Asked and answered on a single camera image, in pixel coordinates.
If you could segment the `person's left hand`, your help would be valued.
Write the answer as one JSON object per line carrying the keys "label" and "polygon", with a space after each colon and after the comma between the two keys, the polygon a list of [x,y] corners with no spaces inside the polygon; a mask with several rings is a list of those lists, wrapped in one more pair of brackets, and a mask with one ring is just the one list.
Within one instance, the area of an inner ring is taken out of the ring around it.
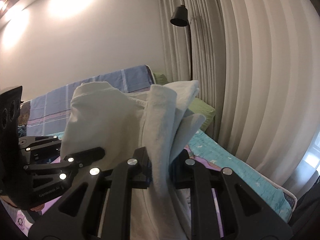
{"label": "person's left hand", "polygon": [[[8,197],[8,196],[1,196],[1,200],[5,201],[9,205],[13,207],[17,207],[17,205]],[[39,212],[42,211],[45,207],[45,204],[41,204],[39,206],[31,208],[31,211]]]}

